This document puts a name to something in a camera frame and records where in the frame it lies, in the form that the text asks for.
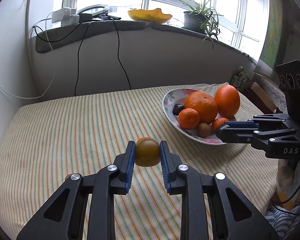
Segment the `small mandarin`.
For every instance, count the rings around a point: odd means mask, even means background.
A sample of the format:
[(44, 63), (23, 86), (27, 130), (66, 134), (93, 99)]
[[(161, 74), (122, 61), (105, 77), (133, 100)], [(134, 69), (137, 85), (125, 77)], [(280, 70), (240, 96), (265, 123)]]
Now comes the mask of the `small mandarin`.
[(178, 123), (182, 129), (194, 129), (200, 123), (199, 113), (192, 109), (183, 109), (178, 115)]
[(215, 119), (211, 124), (211, 130), (214, 133), (216, 128), (223, 125), (225, 122), (228, 122), (229, 119), (225, 117)]

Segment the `brown kiwi fruit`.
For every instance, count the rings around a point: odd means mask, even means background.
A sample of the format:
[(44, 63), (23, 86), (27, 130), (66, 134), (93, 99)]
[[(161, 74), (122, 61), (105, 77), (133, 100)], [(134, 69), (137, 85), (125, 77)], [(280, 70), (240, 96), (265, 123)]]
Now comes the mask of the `brown kiwi fruit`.
[(212, 130), (211, 130), (210, 125), (202, 122), (196, 127), (196, 132), (199, 137), (206, 138), (211, 135)]

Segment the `greenish brown fruit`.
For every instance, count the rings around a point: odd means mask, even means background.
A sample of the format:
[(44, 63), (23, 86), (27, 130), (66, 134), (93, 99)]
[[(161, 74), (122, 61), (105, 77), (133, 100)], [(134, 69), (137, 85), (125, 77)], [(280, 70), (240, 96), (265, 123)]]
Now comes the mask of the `greenish brown fruit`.
[(160, 163), (160, 147), (152, 138), (144, 139), (135, 146), (135, 164), (140, 167), (152, 167)]

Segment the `small orange kumquat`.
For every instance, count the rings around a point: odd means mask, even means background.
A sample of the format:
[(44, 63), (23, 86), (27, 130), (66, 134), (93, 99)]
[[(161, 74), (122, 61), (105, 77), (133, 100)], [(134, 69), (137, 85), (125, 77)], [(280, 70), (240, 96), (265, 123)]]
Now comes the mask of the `small orange kumquat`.
[(139, 138), (139, 139), (136, 141), (136, 143), (138, 143), (138, 142), (140, 142), (140, 141), (142, 141), (142, 140), (144, 140), (144, 139), (150, 139), (150, 137), (141, 137), (141, 138)]

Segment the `white lace cloth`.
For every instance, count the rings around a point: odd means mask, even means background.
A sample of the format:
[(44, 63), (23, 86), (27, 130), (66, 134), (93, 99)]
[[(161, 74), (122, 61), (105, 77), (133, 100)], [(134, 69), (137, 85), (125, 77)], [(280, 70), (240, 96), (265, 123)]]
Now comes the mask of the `white lace cloth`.
[(261, 86), (261, 88), (266, 92), (266, 94), (281, 112), (286, 114), (288, 113), (285, 95), (279, 89), (279, 85), (277, 83), (263, 75), (256, 73), (253, 75), (253, 80)]

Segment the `cardboard box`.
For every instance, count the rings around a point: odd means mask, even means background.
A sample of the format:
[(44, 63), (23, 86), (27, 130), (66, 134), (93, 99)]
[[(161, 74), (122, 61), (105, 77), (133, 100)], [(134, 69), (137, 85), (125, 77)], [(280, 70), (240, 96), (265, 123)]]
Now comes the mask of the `cardboard box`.
[(262, 113), (273, 114), (276, 112), (277, 107), (258, 83), (254, 82), (248, 89), (245, 89), (243, 95), (246, 96)]

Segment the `striped blue clothing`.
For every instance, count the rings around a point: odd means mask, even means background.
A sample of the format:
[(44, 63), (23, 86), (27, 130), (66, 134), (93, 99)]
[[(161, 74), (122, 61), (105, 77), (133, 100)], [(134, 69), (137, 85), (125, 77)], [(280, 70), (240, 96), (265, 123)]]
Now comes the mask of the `striped blue clothing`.
[(300, 205), (292, 211), (272, 206), (264, 216), (279, 239), (300, 239)]

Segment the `large smooth orange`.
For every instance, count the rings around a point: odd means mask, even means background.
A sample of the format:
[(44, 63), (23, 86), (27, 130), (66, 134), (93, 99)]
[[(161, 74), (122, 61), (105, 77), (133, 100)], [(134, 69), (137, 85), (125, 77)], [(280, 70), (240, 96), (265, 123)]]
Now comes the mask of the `large smooth orange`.
[(215, 93), (214, 100), (218, 113), (225, 118), (232, 118), (239, 110), (241, 100), (237, 89), (232, 85), (224, 85)]

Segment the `green snack bag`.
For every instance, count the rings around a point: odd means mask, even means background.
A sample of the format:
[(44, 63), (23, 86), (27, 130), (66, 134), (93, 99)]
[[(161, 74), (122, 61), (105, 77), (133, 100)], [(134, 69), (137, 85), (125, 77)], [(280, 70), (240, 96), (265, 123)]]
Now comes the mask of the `green snack bag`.
[(252, 84), (253, 82), (249, 75), (241, 66), (235, 70), (230, 82), (230, 85), (234, 86), (241, 93), (249, 89)]

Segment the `floral white plate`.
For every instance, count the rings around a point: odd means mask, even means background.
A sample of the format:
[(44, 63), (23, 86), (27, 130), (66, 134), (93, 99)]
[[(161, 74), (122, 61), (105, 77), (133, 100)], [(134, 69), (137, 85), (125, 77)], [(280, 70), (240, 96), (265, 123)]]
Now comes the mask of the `floral white plate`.
[(208, 144), (208, 145), (222, 145), (224, 144), (221, 139), (217, 138), (214, 133), (206, 138), (199, 137), (196, 128), (194, 129), (182, 129), (178, 123), (178, 116), (172, 113), (173, 106), (176, 103), (184, 105), (186, 98), (193, 92), (200, 91), (195, 89), (177, 88), (167, 92), (162, 100), (162, 108), (165, 115), (167, 116), (170, 123), (181, 133), (187, 137), (193, 139), (194, 141)]

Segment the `striped table cloth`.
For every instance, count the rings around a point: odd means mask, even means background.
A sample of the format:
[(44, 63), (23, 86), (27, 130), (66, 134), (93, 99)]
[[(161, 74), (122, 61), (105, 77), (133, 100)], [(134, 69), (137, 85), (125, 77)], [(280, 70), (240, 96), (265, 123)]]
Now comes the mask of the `striped table cloth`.
[[(130, 140), (168, 142), (197, 171), (223, 172), (264, 213), (276, 189), (277, 161), (247, 144), (198, 143), (166, 118), (162, 99), (192, 88), (214, 95), (221, 85), (179, 85), (57, 99), (21, 107), (0, 149), (0, 225), (11, 239), (64, 182), (113, 163)], [(126, 196), (115, 196), (116, 239), (179, 239), (181, 196), (169, 196), (161, 166), (135, 166)]]

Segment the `potted spider plant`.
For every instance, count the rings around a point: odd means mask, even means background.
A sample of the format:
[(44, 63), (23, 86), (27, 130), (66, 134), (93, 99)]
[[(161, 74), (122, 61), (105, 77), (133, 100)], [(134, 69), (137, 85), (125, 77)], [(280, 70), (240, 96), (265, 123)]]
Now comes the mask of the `potted spider plant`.
[(206, 40), (211, 42), (211, 52), (213, 52), (215, 47), (215, 41), (218, 42), (218, 35), (221, 33), (219, 28), (219, 14), (214, 6), (211, 6), (211, 0), (202, 0), (196, 2), (195, 0), (172, 0), (178, 1), (182, 5), (188, 8), (184, 11), (184, 29), (194, 31), (203, 34), (205, 37), (202, 39), (201, 43)]

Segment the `yellow bowl on sill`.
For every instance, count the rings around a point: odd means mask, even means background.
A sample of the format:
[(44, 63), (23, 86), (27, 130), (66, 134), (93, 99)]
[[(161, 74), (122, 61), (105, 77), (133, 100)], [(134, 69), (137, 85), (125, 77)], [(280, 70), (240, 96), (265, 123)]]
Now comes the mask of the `yellow bowl on sill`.
[(161, 8), (153, 10), (132, 9), (128, 11), (128, 15), (134, 21), (146, 21), (158, 24), (167, 23), (173, 17), (171, 14), (164, 14)]

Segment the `grey window sill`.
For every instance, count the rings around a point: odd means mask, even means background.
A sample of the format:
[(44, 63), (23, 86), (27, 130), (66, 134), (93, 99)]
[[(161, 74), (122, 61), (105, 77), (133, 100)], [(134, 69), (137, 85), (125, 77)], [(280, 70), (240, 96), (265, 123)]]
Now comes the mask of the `grey window sill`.
[(181, 34), (190, 37), (199, 38), (202, 42), (208, 41), (211, 46), (220, 45), (248, 58), (254, 65), (257, 61), (247, 53), (227, 45), (219, 40), (210, 39), (204, 34), (191, 31), (185, 28), (173, 27), (171, 25), (158, 24), (146, 21), (122, 21), (122, 20), (86, 20), (82, 23), (67, 25), (64, 27), (43, 30), (38, 25), (32, 27), (35, 33), (34, 40), (30, 42), (30, 51), (32, 55), (45, 54), (64, 46), (79, 42), (84, 38), (91, 38), (98, 35), (108, 34), (111, 32), (123, 31), (141, 31), (147, 28), (174, 34)]

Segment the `wall map poster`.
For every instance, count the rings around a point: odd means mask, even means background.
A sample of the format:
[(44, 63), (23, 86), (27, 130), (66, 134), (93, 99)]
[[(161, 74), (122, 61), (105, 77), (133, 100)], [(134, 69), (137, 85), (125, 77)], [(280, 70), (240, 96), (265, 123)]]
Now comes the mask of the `wall map poster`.
[(289, 33), (289, 0), (269, 0), (269, 20), (260, 60), (271, 69), (283, 62)]

